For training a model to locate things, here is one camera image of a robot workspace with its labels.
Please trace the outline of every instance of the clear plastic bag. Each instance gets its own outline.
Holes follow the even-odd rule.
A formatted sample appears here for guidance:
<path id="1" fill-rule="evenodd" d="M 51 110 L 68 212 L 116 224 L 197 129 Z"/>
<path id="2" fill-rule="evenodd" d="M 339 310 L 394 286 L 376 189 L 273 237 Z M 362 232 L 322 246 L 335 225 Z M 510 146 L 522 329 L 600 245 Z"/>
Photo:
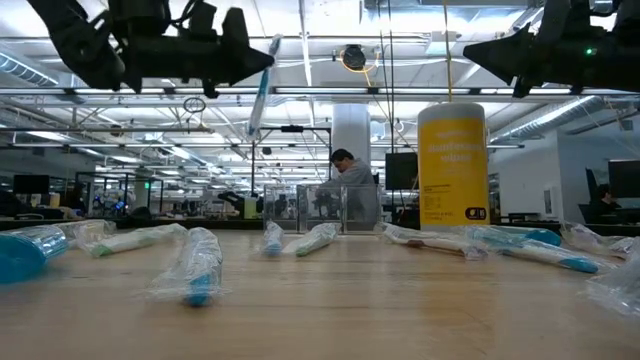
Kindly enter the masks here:
<path id="1" fill-rule="evenodd" d="M 222 294 L 222 249 L 209 230 L 189 230 L 180 255 L 170 269 L 155 278 L 149 295 L 158 300 L 181 299 L 189 306 L 204 306 Z"/>
<path id="2" fill-rule="evenodd" d="M 325 223 L 316 225 L 302 238 L 294 240 L 282 250 L 284 254 L 307 256 L 310 253 L 323 248 L 333 242 L 340 232 L 342 225 L 338 223 Z"/>
<path id="3" fill-rule="evenodd" d="M 605 260 L 584 256 L 542 241 L 523 238 L 490 226 L 464 226 L 460 231 L 469 239 L 484 242 L 489 246 L 490 251 L 506 256 L 545 262 L 591 274 L 616 267 L 615 264 Z"/>
<path id="4" fill-rule="evenodd" d="M 99 258 L 152 246 L 163 241 L 184 241 L 187 237 L 187 229 L 178 224 L 171 224 L 112 235 L 105 233 L 100 224 L 92 223 L 78 227 L 75 234 L 78 247 L 94 258 Z"/>
<path id="5" fill-rule="evenodd" d="M 69 242 L 69 248 L 75 248 L 77 246 L 76 230 L 83 226 L 91 227 L 91 231 L 100 232 L 105 235 L 112 235 L 116 233 L 116 223 L 106 220 L 84 220 L 84 221 L 71 221 L 66 223 L 55 224 L 67 238 Z"/>
<path id="6" fill-rule="evenodd" d="M 605 308 L 640 319 L 640 248 L 626 264 L 588 280 L 587 295 Z"/>
<path id="7" fill-rule="evenodd" d="M 280 43 L 282 42 L 282 34 L 276 34 L 271 40 L 269 45 L 269 55 L 276 58 L 278 50 L 280 49 Z M 249 141 L 257 140 L 260 131 L 260 120 L 264 113 L 264 106 L 267 101 L 267 95 L 269 94 L 269 85 L 271 84 L 271 72 L 273 67 L 270 66 L 262 72 L 262 79 L 260 80 L 260 87 L 258 88 L 258 95 L 251 111 L 251 116 L 246 125 L 246 134 Z"/>
<path id="8" fill-rule="evenodd" d="M 32 226 L 0 232 L 0 284 L 26 281 L 46 263 L 67 251 L 69 244 L 55 226 Z"/>
<path id="9" fill-rule="evenodd" d="M 267 230 L 264 232 L 264 247 L 262 253 L 267 256 L 278 256 L 282 252 L 282 238 L 284 230 L 273 221 L 267 222 Z"/>
<path id="10" fill-rule="evenodd" d="M 458 234 L 418 231 L 388 223 L 378 223 L 376 230 L 384 239 L 395 244 L 452 251 L 462 254 L 467 260 L 483 260 L 489 254 L 483 243 L 476 241 L 472 244 Z"/>
<path id="11" fill-rule="evenodd" d="M 563 238 L 576 249 L 592 254 L 615 256 L 626 259 L 631 249 L 640 243 L 640 237 L 600 236 L 584 225 L 565 223 Z"/>

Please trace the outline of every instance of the wooden table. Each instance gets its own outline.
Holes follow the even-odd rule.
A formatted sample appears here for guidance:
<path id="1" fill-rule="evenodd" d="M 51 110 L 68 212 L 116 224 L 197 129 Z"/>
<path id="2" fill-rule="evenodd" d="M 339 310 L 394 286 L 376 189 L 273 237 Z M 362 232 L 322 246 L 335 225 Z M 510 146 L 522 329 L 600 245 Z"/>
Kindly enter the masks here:
<path id="1" fill-rule="evenodd" d="M 208 308 L 137 293 L 167 246 L 79 250 L 0 289 L 0 351 L 31 359 L 634 359 L 637 323 L 577 295 L 586 274 L 511 258 L 341 238 L 302 259 L 255 255 L 259 232 L 217 231 L 224 285 Z"/>

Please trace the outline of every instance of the wire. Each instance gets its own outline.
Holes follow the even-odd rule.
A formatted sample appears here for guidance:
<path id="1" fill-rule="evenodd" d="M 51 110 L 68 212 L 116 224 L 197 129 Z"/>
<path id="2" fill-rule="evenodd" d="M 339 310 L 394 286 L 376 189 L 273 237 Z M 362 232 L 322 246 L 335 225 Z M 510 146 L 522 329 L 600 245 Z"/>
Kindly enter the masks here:
<path id="1" fill-rule="evenodd" d="M 449 11 L 447 5 L 449 1 L 443 0 L 444 7 L 444 38 L 447 44 L 447 82 L 449 85 L 449 102 L 453 101 L 453 75 L 451 74 L 451 49 L 449 48 Z"/>

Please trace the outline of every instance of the person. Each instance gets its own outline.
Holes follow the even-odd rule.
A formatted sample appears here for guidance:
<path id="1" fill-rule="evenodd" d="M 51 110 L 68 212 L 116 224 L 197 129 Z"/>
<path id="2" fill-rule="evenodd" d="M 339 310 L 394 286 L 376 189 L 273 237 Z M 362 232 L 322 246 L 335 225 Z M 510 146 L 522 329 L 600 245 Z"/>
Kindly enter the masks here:
<path id="1" fill-rule="evenodd" d="M 316 197 L 328 189 L 347 188 L 347 217 L 375 223 L 378 216 L 377 186 L 371 168 L 345 149 L 331 154 L 331 163 L 340 175 L 320 185 Z"/>
<path id="2" fill-rule="evenodd" d="M 611 196 L 609 184 L 602 184 L 598 186 L 598 198 L 593 199 L 589 204 L 589 215 L 597 219 L 603 215 L 612 215 L 614 211 L 619 208 L 620 205 L 618 205 Z"/>

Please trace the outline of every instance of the ceiling pipe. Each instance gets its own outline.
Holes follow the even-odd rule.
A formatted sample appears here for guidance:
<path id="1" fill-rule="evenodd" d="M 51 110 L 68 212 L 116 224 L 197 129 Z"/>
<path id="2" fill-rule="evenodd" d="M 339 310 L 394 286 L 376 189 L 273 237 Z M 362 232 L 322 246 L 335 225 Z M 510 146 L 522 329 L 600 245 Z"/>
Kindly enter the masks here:
<path id="1" fill-rule="evenodd" d="M 513 122 L 491 135 L 490 143 L 497 144 L 513 138 L 523 139 L 565 125 L 577 118 L 604 109 L 599 96 L 587 96 L 562 104 L 547 105 Z"/>

